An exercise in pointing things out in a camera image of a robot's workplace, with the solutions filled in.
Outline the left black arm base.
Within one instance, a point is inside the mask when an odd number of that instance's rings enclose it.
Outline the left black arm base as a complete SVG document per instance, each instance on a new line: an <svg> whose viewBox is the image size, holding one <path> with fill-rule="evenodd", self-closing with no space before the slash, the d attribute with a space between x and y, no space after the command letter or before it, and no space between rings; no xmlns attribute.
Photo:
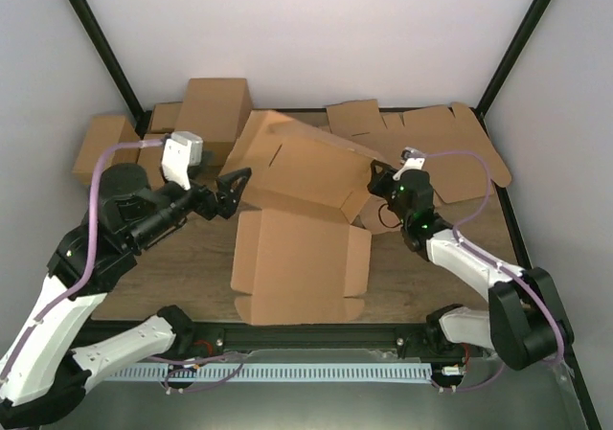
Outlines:
<svg viewBox="0 0 613 430"><path fill-rule="evenodd" d="M224 353L225 329L221 324L196 323L190 334L179 335L160 356L169 360L208 358Z"/></svg>

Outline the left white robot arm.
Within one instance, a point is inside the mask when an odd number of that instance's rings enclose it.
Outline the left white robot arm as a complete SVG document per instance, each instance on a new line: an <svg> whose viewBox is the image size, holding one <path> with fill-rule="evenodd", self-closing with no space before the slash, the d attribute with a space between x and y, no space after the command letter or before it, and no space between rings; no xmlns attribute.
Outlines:
<svg viewBox="0 0 613 430"><path fill-rule="evenodd" d="M73 345L93 310L146 250L183 227L190 214L230 218L252 175L221 175L216 189L174 182L153 190L143 167L122 163L92 184L81 224L58 244L28 321L1 360L1 425L20 429L57 422L100 382L142 360L193 359L195 325L164 306L135 328L90 346Z"/></svg>

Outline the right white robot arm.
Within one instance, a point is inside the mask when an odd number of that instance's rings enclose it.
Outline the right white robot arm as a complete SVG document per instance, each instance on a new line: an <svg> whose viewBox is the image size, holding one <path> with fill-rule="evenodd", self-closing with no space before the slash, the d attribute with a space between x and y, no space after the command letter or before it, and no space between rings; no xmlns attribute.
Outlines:
<svg viewBox="0 0 613 430"><path fill-rule="evenodd" d="M396 216L409 250L459 278L488 305L486 310L451 305L431 313L426 347L446 356L469 344L494 351L515 371L540 361L561 363L574 333L551 275L498 259L467 239L436 211L424 157L404 156L399 169L371 163L369 193Z"/></svg>

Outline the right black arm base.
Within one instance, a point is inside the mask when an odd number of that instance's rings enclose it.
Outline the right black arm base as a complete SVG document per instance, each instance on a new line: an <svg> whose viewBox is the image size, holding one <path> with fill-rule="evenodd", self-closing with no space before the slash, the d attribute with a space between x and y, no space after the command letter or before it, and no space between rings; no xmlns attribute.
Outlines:
<svg viewBox="0 0 613 430"><path fill-rule="evenodd" d="M398 358L418 358L427 363L463 362L466 354L472 358L485 352L468 343L452 343L425 323L396 325L393 339Z"/></svg>

